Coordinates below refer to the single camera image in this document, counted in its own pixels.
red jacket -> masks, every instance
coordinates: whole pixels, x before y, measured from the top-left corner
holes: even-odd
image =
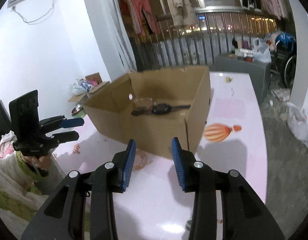
[[[145,32],[142,26],[142,14],[145,16],[145,20],[149,24],[153,33],[159,33],[157,22],[152,13],[149,0],[128,0],[128,3],[136,34],[141,33],[143,36],[145,36]]]

person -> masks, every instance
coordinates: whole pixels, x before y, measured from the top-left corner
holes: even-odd
[[[32,162],[40,168],[39,174]],[[50,154],[38,159],[14,152],[0,159],[0,218],[17,239],[48,197],[34,182],[48,176],[51,164]]]

cardboard box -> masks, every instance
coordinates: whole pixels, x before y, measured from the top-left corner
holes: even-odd
[[[172,106],[191,105],[165,115],[132,116],[135,98],[153,98]],[[136,141],[138,149],[171,156],[171,141],[178,137],[183,149],[196,151],[207,119],[211,98],[206,66],[166,68],[128,73],[88,99],[84,110],[97,130],[122,143]]]
[[[99,73],[95,73],[95,74],[92,74],[92,75],[89,75],[89,76],[86,76],[85,79],[87,80],[94,80],[94,81],[97,81],[98,82],[98,85],[96,87],[94,87],[92,90],[90,90],[89,92],[87,93],[84,93],[82,95],[79,95],[79,96],[75,96],[73,95],[68,102],[79,102],[81,101],[86,95],[87,97],[91,97],[93,93],[97,92],[100,88],[102,88],[104,85],[106,85],[107,83],[109,83],[108,81],[106,82],[103,82],[102,81],[102,78],[100,76]]]

metal railing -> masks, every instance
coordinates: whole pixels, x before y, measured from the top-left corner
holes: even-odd
[[[215,57],[232,49],[232,39],[252,43],[277,29],[273,17],[242,8],[197,10],[199,24],[173,26],[167,16],[159,19],[159,34],[135,38],[142,70],[182,65],[214,65]]]

silver screw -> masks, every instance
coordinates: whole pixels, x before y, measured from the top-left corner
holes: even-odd
[[[230,175],[231,175],[232,177],[237,177],[237,176],[239,175],[239,173],[238,173],[237,170],[231,170],[231,171],[230,171]]]
[[[202,162],[194,162],[194,166],[197,167],[197,168],[202,168],[203,163]]]
[[[111,168],[113,168],[113,167],[114,167],[114,163],[111,163],[111,162],[105,163],[105,168],[111,169]]]
[[[71,178],[75,178],[77,175],[78,175],[78,172],[77,172],[77,171],[71,171],[70,174],[69,174],[69,176],[70,176]]]

